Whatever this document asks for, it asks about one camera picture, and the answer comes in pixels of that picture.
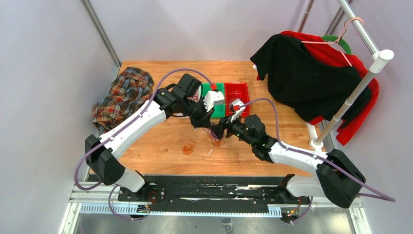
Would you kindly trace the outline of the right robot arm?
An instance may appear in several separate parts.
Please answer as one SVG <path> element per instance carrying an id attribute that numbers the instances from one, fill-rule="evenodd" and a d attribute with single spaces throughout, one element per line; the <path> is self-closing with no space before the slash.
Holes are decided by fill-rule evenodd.
<path id="1" fill-rule="evenodd" d="M 310 173 L 311 177 L 286 177 L 278 190 L 284 203 L 291 203 L 299 196 L 314 196 L 325 197 L 339 207 L 349 208 L 366 181 L 343 151 L 315 152 L 288 145 L 268 135 L 257 115 L 248 116 L 244 121 L 224 117 L 210 129 L 218 139 L 236 136 L 250 145 L 252 153 L 261 161 L 285 164 Z"/>

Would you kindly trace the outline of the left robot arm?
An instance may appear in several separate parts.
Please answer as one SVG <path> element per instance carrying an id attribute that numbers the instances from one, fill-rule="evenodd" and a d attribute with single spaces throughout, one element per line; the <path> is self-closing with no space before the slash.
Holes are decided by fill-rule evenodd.
<path id="1" fill-rule="evenodd" d="M 139 172 L 122 165 L 119 158 L 148 130 L 174 114 L 189 117 L 194 128 L 210 127 L 214 107 L 221 105 L 225 97 L 215 83 L 209 85 L 210 90 L 205 96 L 199 95 L 197 101 L 192 97 L 202 89 L 202 83 L 189 74 L 184 74 L 175 85 L 157 87 L 150 99 L 119 126 L 100 137 L 87 137 L 82 161 L 98 176 L 100 183 L 119 185 L 127 188 L 135 200 L 146 200 L 148 183 Z"/>

